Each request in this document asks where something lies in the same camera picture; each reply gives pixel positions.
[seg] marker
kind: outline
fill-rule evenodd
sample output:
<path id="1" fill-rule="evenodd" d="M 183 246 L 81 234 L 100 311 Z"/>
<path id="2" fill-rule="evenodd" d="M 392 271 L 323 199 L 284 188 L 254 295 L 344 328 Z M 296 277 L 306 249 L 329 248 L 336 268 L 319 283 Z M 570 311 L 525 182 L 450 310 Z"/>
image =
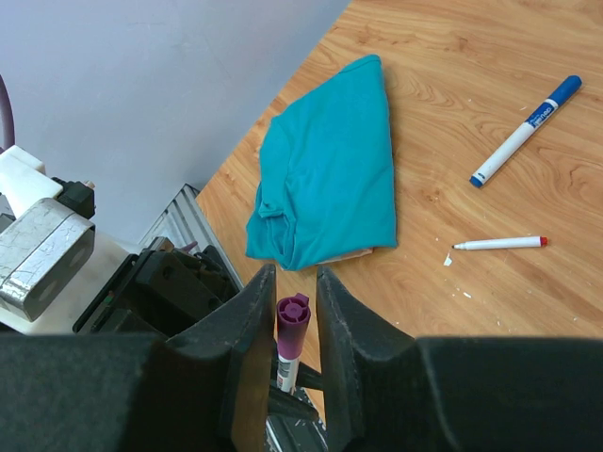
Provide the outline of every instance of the marker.
<path id="1" fill-rule="evenodd" d="M 295 390 L 298 377 L 303 339 L 310 323 L 310 299 L 303 294 L 281 299 L 276 304 L 276 347 L 279 352 L 279 366 L 276 372 L 276 385 L 286 393 Z"/>
<path id="2" fill-rule="evenodd" d="M 475 240 L 453 245 L 455 250 L 497 250 L 500 248 L 540 248 L 548 244 L 546 237 L 497 238 L 494 240 Z"/>
<path id="3" fill-rule="evenodd" d="M 553 93 L 548 96 L 526 121 L 511 134 L 502 145 L 490 155 L 483 165 L 473 173 L 469 182 L 480 188 L 502 165 L 509 160 L 526 140 L 540 127 L 572 94 L 578 91 L 582 80 L 577 75 L 570 75 Z"/>

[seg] white plastic part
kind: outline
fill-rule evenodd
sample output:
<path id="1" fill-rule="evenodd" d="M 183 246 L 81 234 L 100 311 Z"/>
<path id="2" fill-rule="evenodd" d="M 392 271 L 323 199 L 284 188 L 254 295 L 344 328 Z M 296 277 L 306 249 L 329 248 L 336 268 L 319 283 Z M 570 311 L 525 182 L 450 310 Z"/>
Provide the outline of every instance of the white plastic part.
<path id="1" fill-rule="evenodd" d="M 56 198 L 63 190 L 44 172 L 44 164 L 19 146 L 0 153 L 0 192 L 7 197 L 15 217 L 42 198 Z"/>
<path id="2" fill-rule="evenodd" d="M 108 235 L 96 233 L 94 252 L 35 321 L 0 308 L 0 322 L 23 334 L 73 334 L 73 323 L 90 306 L 128 252 Z"/>
<path id="3" fill-rule="evenodd" d="M 541 238 L 536 236 L 475 240 L 454 245 L 455 250 L 498 250 L 501 248 L 540 248 Z"/>

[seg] wooden table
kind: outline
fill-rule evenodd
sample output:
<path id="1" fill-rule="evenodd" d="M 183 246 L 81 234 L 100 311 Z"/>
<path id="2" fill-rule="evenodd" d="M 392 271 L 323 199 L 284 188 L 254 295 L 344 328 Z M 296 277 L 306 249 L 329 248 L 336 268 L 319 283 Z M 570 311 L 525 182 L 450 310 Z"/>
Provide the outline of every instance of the wooden table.
<path id="1" fill-rule="evenodd" d="M 246 283 L 245 225 L 270 118 L 366 54 L 390 102 L 399 246 L 333 265 L 403 331 L 603 336 L 603 6 L 598 0 L 355 0 L 198 198 Z M 581 91 L 483 189 L 468 179 L 569 74 Z M 545 249 L 453 251 L 546 235 Z M 316 268 L 278 272 L 315 295 Z M 319 368 L 316 318 L 302 358 Z M 311 394 L 322 411 L 320 394 Z"/>

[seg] folded towel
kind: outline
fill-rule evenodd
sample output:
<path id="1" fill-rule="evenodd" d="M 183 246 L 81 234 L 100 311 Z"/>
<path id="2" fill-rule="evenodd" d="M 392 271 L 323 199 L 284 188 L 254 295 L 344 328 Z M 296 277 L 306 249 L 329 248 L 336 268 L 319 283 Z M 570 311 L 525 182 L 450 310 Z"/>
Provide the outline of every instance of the folded towel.
<path id="1" fill-rule="evenodd" d="M 381 60 L 354 61 L 291 104 L 260 149 L 247 255 L 297 270 L 396 247 L 394 168 Z"/>

